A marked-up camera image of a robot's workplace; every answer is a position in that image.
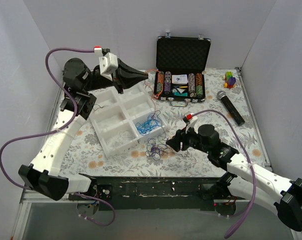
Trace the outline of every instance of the microphone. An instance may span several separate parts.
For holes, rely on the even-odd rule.
[[[238,126],[245,124],[244,119],[241,117],[239,112],[236,110],[235,106],[231,103],[230,99],[226,96],[225,91],[219,91],[217,93],[217,98],[221,100],[223,105],[229,111],[233,119],[236,121]]]

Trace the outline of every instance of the divided organizer box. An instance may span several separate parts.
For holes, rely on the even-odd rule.
[[[94,93],[97,100],[89,116],[106,157],[120,154],[137,143],[157,137],[169,129],[164,116],[160,126],[141,135],[135,124],[144,123],[149,114],[154,113],[154,103],[140,82],[118,94],[114,87]]]

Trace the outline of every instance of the black case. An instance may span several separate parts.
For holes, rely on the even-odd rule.
[[[207,57],[211,46],[211,39],[208,38],[186,38],[159,36],[156,47],[156,67],[159,71],[170,71],[172,75],[197,74],[205,70]],[[157,74],[155,77],[154,94],[156,94]],[[201,103],[205,101],[205,83],[203,79],[203,97],[175,96],[162,93],[159,100],[186,101],[192,103]]]

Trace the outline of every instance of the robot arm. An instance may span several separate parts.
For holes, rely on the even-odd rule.
[[[123,93],[123,89],[148,78],[147,74],[124,64],[109,49],[95,47],[94,53],[100,57],[100,65],[93,71],[79,58],[68,60],[64,66],[64,88],[73,96],[78,106],[74,121],[65,129],[58,130],[74,114],[74,105],[65,95],[54,125],[54,130],[58,132],[48,137],[28,166],[22,165],[19,169],[19,175],[27,186],[56,201],[66,193],[85,193],[91,188],[91,180],[87,176],[59,176],[66,151],[96,102],[96,97],[89,91],[115,86],[118,93]]]
[[[166,144],[175,151],[185,151],[189,147],[208,154],[208,159],[226,173],[216,185],[207,190],[208,197],[217,192],[250,199],[252,196],[252,174],[246,157],[236,149],[221,142],[212,125],[201,125],[198,133],[194,130],[197,117],[189,114],[183,119],[187,126],[178,130]],[[302,231],[302,179],[292,181],[276,175],[259,165],[253,165],[257,191],[254,202],[277,214],[289,228]]]

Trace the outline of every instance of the floral pattern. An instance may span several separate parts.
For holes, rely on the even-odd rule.
[[[233,89],[224,89],[222,75],[226,71],[233,73],[237,79]],[[263,166],[266,163],[264,153],[256,134],[255,125],[245,95],[235,70],[207,69],[205,75],[206,100],[203,103],[189,103],[188,107],[173,107],[167,101],[155,101],[156,108],[160,110],[171,129],[166,132],[167,137],[172,137],[176,130],[183,128],[185,123],[181,117],[187,113],[196,113],[204,109],[214,109],[222,112],[233,124],[235,131],[248,151],[250,158],[256,164]],[[148,82],[154,85],[154,74],[150,74]],[[223,104],[216,98],[220,90],[225,90],[228,97],[245,119],[245,124],[237,126]],[[198,116],[198,128],[201,124],[212,124],[219,132],[222,141],[232,147],[240,149],[239,143],[233,135],[225,120],[215,113],[204,113]],[[167,153],[160,160],[154,160],[145,156],[146,143],[140,142],[122,154],[105,157],[102,146],[96,136],[91,122],[88,120],[78,131],[70,148],[68,149],[61,166],[61,175],[86,173],[92,176],[123,176],[123,177],[219,177],[224,170],[215,167],[207,159],[206,154],[195,149],[185,152],[174,153],[167,150]]]

